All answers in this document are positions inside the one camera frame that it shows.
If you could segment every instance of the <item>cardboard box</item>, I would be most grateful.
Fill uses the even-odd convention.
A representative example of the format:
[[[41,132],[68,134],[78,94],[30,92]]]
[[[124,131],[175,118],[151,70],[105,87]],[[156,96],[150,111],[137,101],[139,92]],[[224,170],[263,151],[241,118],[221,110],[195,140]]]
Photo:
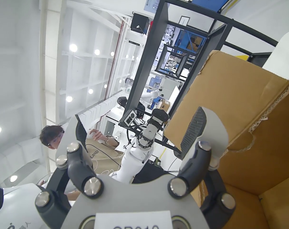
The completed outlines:
[[[179,149],[199,106],[229,135],[218,170],[236,210],[224,228],[289,229],[289,81],[212,51],[165,128]],[[206,195],[201,185],[192,193],[199,205]]]
[[[192,48],[193,48],[193,51],[198,50],[198,47],[194,43],[191,43],[191,44],[189,43],[187,49],[192,50]]]
[[[169,107],[170,107],[170,103],[167,100],[165,100],[165,99],[162,99],[160,101],[160,103],[158,104],[158,106],[157,106],[157,108],[163,109],[165,112],[167,112]]]
[[[203,40],[202,37],[196,37],[194,43],[195,43],[196,45],[199,45],[202,40]]]

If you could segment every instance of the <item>hair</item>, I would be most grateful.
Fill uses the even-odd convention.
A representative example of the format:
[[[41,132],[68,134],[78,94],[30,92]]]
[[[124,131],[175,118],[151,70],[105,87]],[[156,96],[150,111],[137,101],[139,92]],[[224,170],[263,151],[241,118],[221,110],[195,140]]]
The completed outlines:
[[[41,131],[39,139],[41,140],[42,144],[48,146],[48,144],[61,132],[64,132],[64,129],[61,126],[45,126]]]

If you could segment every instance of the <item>beige apron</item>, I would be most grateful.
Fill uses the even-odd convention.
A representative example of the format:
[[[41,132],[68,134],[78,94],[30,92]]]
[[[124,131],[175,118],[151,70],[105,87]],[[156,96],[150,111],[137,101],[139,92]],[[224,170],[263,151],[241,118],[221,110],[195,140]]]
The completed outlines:
[[[101,144],[93,139],[86,139],[86,149],[92,160],[93,169],[96,174],[107,174],[110,170],[118,170],[123,152],[115,150],[115,147],[108,146],[106,143]]]

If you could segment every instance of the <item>metal screw head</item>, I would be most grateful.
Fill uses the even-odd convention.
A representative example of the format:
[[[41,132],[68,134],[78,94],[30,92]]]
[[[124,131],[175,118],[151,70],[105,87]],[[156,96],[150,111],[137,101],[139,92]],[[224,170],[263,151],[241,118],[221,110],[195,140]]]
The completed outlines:
[[[66,155],[60,155],[56,159],[56,166],[63,166],[67,163],[67,156]]]
[[[224,193],[222,195],[222,198],[221,198],[221,201],[223,203],[223,205],[228,208],[228,209],[233,209],[235,208],[236,206],[236,201],[235,199],[233,198],[232,195],[228,194],[228,193]]]
[[[96,195],[101,189],[101,181],[96,177],[90,178],[84,186],[84,192],[87,196]]]
[[[67,151],[68,152],[75,152],[79,148],[80,144],[77,142],[72,142],[68,145]]]
[[[35,199],[35,205],[37,207],[44,207],[50,200],[50,194],[48,192],[41,192]]]
[[[176,177],[170,181],[171,191],[178,197],[182,197],[186,194],[187,185],[184,180]]]
[[[209,151],[211,150],[211,147],[209,145],[209,142],[205,142],[205,141],[198,141],[198,145],[201,149],[205,150],[205,151]]]

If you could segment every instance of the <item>white ceiling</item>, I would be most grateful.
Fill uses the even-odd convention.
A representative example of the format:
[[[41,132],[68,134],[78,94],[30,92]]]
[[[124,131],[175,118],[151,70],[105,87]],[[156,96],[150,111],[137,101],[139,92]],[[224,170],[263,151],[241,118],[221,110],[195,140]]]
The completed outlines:
[[[129,21],[80,0],[0,0],[0,184],[27,163],[42,161],[37,138],[42,123],[65,123],[119,92],[135,73],[142,48],[126,40]],[[75,53],[69,51],[72,43],[78,47]],[[47,120],[44,111],[52,118]]]

